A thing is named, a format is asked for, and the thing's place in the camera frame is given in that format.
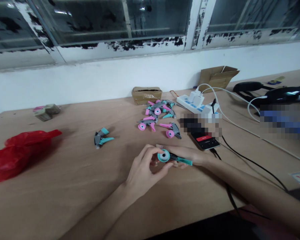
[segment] window frame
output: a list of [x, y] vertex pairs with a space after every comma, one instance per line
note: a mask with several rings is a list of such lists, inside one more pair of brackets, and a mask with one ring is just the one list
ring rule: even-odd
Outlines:
[[[127, 15], [127, 1], [121, 1], [124, 9], [126, 5], [125, 15]], [[185, 34], [127, 40], [92, 41], [84, 44], [59, 46], [32, 0], [12, 0], [15, 7], [43, 46], [42, 49], [38, 49], [37, 51], [42, 56], [45, 55], [44, 51], [46, 51], [49, 57], [45, 55], [47, 59], [44, 61], [44, 59], [36, 59], [36, 55], [30, 53], [30, 51], [16, 50], [14, 52], [0, 52], [0, 61], [2, 61], [0, 71], [2, 71], [3, 68], [32, 67], [48, 64], [73, 64], [76, 62], [118, 57], [300, 41], [300, 28], [237, 30], [209, 33], [208, 28], [216, 1], [217, 0], [191, 1], [189, 20]], [[6, 61], [7, 58], [14, 53], [16, 56], [18, 55], [18, 58], [22, 59], [22, 61], [20, 61], [21, 63], [14, 65], [12, 61]]]

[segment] glass pane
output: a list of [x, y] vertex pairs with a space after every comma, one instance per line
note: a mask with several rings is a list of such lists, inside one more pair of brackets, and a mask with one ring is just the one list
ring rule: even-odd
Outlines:
[[0, 0], [0, 51], [43, 48], [12, 1]]
[[33, 0], [60, 45], [184, 35], [191, 0]]
[[217, 0], [208, 32], [300, 27], [300, 0]]
[[127, 0], [132, 37], [185, 35], [190, 0]]

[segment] wire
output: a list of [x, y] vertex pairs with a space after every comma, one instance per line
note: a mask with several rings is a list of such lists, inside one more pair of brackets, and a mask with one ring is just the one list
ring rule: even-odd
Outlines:
[[248, 161], [252, 162], [253, 164], [257, 165], [258, 167], [260, 167], [261, 169], [263, 169], [264, 171], [266, 171], [267, 173], [269, 173], [272, 177], [274, 177], [283, 187], [285, 192], [288, 192], [288, 189], [286, 188], [286, 186], [279, 180], [279, 178], [277, 178], [273, 173], [271, 173], [270, 171], [268, 171], [267, 169], [265, 169], [264, 167], [262, 167], [261, 165], [259, 165], [258, 163], [252, 161], [251, 159], [241, 155], [240, 153], [238, 153], [236, 150], [234, 150], [232, 147], [230, 147], [230, 145], [227, 143], [226, 139], [224, 138], [224, 136], [222, 135], [222, 139], [224, 140], [225, 144], [232, 150], [234, 151], [236, 154], [238, 154], [239, 156], [247, 159]]
[[[219, 156], [219, 154], [217, 153], [217, 151], [216, 151], [214, 148], [210, 149], [210, 151], [211, 151], [213, 154], [217, 155], [218, 158], [220, 159], [220, 161], [222, 161], [221, 157]], [[229, 184], [226, 183], [226, 182], [224, 182], [224, 184], [226, 185], [227, 194], [228, 194], [229, 200], [230, 200], [230, 202], [231, 202], [233, 208], [236, 210], [238, 216], [239, 216], [240, 218], [242, 218], [241, 214], [239, 213], [239, 210], [238, 210], [238, 207], [237, 207], [237, 205], [236, 205], [236, 202], [234, 201], [233, 196], [232, 196], [232, 194], [231, 194], [231, 189], [230, 189]]]
[[249, 112], [249, 114], [250, 114], [250, 117], [253, 118], [254, 120], [256, 120], [257, 122], [260, 122], [258, 119], [256, 119], [254, 116], [252, 116], [252, 114], [251, 114], [251, 112], [250, 112], [250, 108], [249, 108], [250, 105], [251, 105], [251, 103], [252, 103], [252, 101], [254, 101], [254, 100], [258, 99], [258, 98], [267, 98], [267, 97], [266, 97], [266, 96], [261, 96], [261, 97], [256, 97], [256, 98], [252, 99], [252, 100], [249, 102], [247, 109], [248, 109], [248, 112]]
[[[224, 90], [224, 91], [229, 92], [230, 94], [232, 94], [232, 95], [234, 95], [234, 96], [236, 96], [236, 97], [238, 97], [238, 98], [244, 100], [245, 102], [249, 103], [247, 100], [243, 99], [242, 97], [240, 97], [240, 96], [238, 96], [238, 95], [236, 95], [236, 94], [234, 94], [234, 93], [232, 93], [232, 92], [230, 92], [230, 91], [228, 91], [228, 90], [226, 90], [226, 89], [218, 88], [218, 87], [211, 87], [209, 84], [206, 84], [206, 83], [200, 84], [200, 85], [197, 87], [197, 89], [199, 89], [199, 87], [200, 87], [201, 85], [207, 85], [207, 86], [210, 87], [210, 88], [205, 89], [204, 91], [206, 91], [206, 90], [208, 90], [208, 89], [212, 89], [212, 91], [213, 91], [213, 93], [214, 93], [214, 96], [216, 97], [217, 104], [219, 105], [220, 113], [221, 113], [221, 114], [222, 114], [222, 115], [223, 115], [230, 123], [232, 123], [233, 125], [237, 126], [238, 128], [241, 128], [241, 129], [245, 130], [246, 132], [251, 133], [251, 134], [255, 135], [256, 137], [260, 138], [259, 135], [255, 134], [255, 133], [253, 133], [253, 132], [251, 132], [251, 131], [249, 131], [249, 130], [247, 130], [247, 129], [241, 127], [241, 126], [239, 126], [238, 124], [234, 123], [233, 121], [231, 121], [231, 120], [230, 120], [230, 119], [222, 112], [221, 107], [220, 107], [220, 104], [219, 104], [219, 101], [218, 101], [218, 97], [217, 97], [216, 92], [214, 91], [214, 89], [221, 89], [221, 90]], [[283, 147], [280, 147], [279, 145], [277, 145], [277, 144], [275, 144], [275, 143], [273, 143], [273, 142], [271, 142], [271, 141], [269, 141], [269, 140], [267, 140], [267, 139], [262, 139], [262, 140], [264, 140], [264, 141], [266, 141], [266, 142], [272, 144], [273, 146], [275, 146], [275, 147], [281, 149], [282, 151], [284, 151], [284, 152], [290, 154], [291, 156], [293, 156], [293, 157], [295, 157], [295, 158], [297, 158], [297, 159], [300, 160], [300, 157], [298, 157], [297, 155], [293, 154], [292, 152], [289, 152], [288, 150], [284, 149]]]
[[169, 92], [174, 92], [174, 94], [177, 95], [177, 97], [179, 97], [179, 95], [176, 94], [176, 92], [175, 92], [174, 90], [171, 90], [171, 91], [169, 91]]

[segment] black cable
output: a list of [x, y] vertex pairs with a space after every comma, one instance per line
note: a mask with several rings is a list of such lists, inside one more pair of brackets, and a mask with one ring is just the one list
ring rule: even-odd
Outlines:
[[227, 141], [224, 139], [224, 136], [222, 135], [222, 139], [224, 140], [225, 144], [233, 151], [235, 152], [236, 154], [238, 154], [239, 156], [247, 159], [248, 161], [252, 162], [253, 164], [257, 165], [258, 167], [260, 167], [261, 169], [263, 169], [264, 171], [266, 171], [267, 173], [269, 173], [272, 177], [274, 177], [280, 184], [281, 186], [283, 187], [284, 191], [288, 192], [288, 189], [286, 188], [286, 186], [274, 175], [272, 174], [270, 171], [268, 171], [267, 169], [265, 169], [264, 167], [260, 166], [258, 163], [250, 160], [249, 158], [241, 155], [240, 153], [238, 153], [236, 150], [234, 150], [232, 147], [229, 146], [229, 144], [227, 143]]
[[[219, 154], [217, 153], [217, 151], [216, 151], [214, 148], [210, 149], [210, 151], [211, 151], [212, 153], [214, 153], [215, 155], [217, 155], [218, 158], [222, 161], [221, 157], [219, 156]], [[230, 200], [230, 202], [231, 202], [233, 208], [236, 210], [238, 216], [239, 216], [240, 218], [242, 218], [241, 214], [239, 213], [238, 207], [237, 207], [237, 205], [236, 205], [236, 203], [235, 203], [235, 201], [234, 201], [234, 199], [233, 199], [233, 196], [232, 196], [232, 194], [231, 194], [231, 189], [230, 189], [229, 184], [226, 183], [226, 182], [224, 182], [224, 184], [226, 185], [227, 194], [228, 194], [229, 200]]]

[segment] cardboard box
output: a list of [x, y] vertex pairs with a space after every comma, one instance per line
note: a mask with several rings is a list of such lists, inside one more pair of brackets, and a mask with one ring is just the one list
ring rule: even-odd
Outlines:
[[[198, 86], [202, 83], [207, 83], [211, 87], [219, 87], [225, 89], [231, 79], [236, 76], [240, 71], [237, 68], [228, 67], [228, 66], [220, 66], [213, 67], [201, 70], [200, 79]], [[206, 85], [200, 86], [199, 90], [202, 92], [209, 88]]]
[[162, 91], [158, 87], [134, 87], [132, 97], [137, 105], [147, 104], [148, 101], [155, 102], [161, 99]]

